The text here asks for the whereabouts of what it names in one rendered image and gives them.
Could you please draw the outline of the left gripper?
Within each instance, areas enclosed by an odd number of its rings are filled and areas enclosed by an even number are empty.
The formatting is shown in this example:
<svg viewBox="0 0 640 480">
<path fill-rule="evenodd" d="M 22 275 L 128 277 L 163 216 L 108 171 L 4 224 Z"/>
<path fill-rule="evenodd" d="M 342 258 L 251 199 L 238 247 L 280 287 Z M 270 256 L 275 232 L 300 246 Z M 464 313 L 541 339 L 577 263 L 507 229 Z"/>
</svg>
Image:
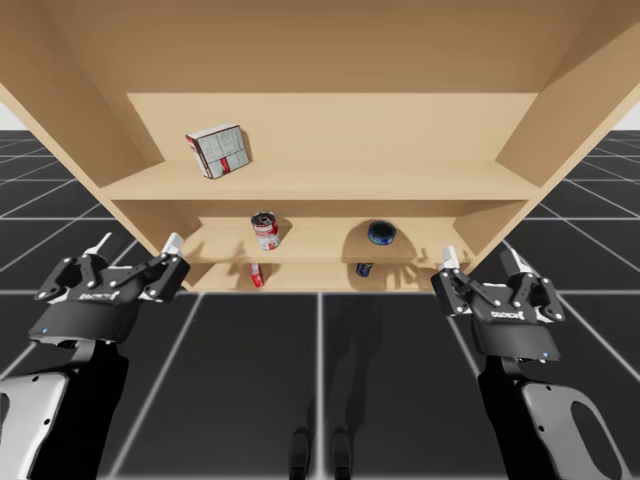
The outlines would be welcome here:
<svg viewBox="0 0 640 480">
<path fill-rule="evenodd" d="M 171 233 L 158 256 L 135 266 L 112 267 L 117 235 L 106 233 L 79 257 L 61 261 L 36 296 L 48 308 L 29 330 L 29 339 L 53 345 L 124 342 L 142 301 L 170 302 L 181 288 L 190 271 L 183 243 L 178 233 Z"/>
</svg>

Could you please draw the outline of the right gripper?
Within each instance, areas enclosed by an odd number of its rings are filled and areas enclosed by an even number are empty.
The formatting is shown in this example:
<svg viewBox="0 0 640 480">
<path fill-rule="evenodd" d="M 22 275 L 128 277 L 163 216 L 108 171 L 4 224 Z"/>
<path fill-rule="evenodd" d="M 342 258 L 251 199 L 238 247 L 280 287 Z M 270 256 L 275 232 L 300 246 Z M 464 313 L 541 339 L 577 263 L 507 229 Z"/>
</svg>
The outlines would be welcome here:
<svg viewBox="0 0 640 480">
<path fill-rule="evenodd" d="M 453 246 L 433 275 L 433 290 L 445 316 L 471 320 L 476 349 L 486 356 L 526 361 L 558 361 L 560 352 L 546 325 L 565 315 L 553 284 L 533 273 L 515 249 L 500 253 L 505 284 L 472 280 L 460 269 Z"/>
</svg>

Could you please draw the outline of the blue flat can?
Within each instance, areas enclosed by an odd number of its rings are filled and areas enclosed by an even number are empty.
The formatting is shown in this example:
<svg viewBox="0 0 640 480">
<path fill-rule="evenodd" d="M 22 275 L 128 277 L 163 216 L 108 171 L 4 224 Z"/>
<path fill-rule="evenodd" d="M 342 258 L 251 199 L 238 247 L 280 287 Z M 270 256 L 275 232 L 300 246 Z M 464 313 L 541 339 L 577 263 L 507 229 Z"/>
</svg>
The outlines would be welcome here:
<svg viewBox="0 0 640 480">
<path fill-rule="evenodd" d="M 374 221 L 368 227 L 367 236 L 375 245 L 390 245 L 393 243 L 397 230 L 389 222 Z"/>
</svg>

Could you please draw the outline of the red and white can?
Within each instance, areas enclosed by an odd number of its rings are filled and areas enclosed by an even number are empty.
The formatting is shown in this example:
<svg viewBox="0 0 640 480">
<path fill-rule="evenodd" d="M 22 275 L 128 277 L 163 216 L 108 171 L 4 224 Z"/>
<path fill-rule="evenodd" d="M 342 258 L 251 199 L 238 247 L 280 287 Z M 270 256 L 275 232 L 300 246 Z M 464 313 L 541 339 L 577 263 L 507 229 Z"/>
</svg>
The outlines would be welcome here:
<svg viewBox="0 0 640 480">
<path fill-rule="evenodd" d="M 251 224 L 263 250 L 274 250 L 280 244 L 276 217 L 272 212 L 261 211 L 251 217 Z"/>
</svg>

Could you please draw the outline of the red and white carton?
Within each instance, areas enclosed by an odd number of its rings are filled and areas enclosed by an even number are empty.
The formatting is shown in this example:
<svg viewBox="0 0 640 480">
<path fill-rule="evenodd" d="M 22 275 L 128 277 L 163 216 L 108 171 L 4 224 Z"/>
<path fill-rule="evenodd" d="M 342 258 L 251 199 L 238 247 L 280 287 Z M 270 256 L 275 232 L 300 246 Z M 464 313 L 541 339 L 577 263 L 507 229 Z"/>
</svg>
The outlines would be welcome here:
<svg viewBox="0 0 640 480">
<path fill-rule="evenodd" d="M 218 179 L 249 164 L 249 153 L 238 124 L 227 123 L 187 134 L 186 141 L 202 175 Z"/>
</svg>

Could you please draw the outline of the pale wooden shelf unit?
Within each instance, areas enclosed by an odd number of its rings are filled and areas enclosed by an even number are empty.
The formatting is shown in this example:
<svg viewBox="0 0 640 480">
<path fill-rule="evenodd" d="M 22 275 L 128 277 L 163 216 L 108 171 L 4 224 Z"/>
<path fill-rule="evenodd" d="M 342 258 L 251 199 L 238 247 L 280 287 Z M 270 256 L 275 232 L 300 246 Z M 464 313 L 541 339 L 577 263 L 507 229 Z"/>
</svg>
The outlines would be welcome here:
<svg viewBox="0 0 640 480">
<path fill-rule="evenodd" d="M 640 0 L 0 0 L 0 102 L 191 290 L 426 290 L 640 102 Z M 250 162 L 205 178 L 227 123 Z"/>
</svg>

